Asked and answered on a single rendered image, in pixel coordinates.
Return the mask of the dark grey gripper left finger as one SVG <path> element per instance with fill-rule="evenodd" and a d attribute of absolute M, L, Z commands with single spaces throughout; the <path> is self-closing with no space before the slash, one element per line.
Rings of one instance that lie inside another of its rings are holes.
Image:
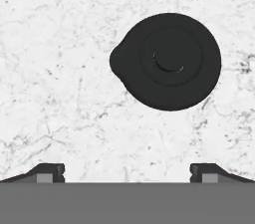
<path fill-rule="evenodd" d="M 64 183 L 64 163 L 40 163 L 26 173 L 22 173 L 0 183 Z"/>

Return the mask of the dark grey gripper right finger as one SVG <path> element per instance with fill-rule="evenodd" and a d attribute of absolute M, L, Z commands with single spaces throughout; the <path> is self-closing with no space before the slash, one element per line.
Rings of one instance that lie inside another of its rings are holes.
<path fill-rule="evenodd" d="M 228 173 L 215 163 L 191 163 L 189 171 L 191 173 L 189 178 L 191 183 L 254 183 L 254 180 Z"/>

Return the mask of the black round blender lid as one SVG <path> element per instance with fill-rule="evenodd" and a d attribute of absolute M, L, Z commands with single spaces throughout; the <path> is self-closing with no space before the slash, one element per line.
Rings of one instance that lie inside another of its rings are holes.
<path fill-rule="evenodd" d="M 181 111 L 215 88 L 221 55 L 212 33 L 182 14 L 162 13 L 133 26 L 112 50 L 110 66 L 127 91 L 160 111 Z"/>

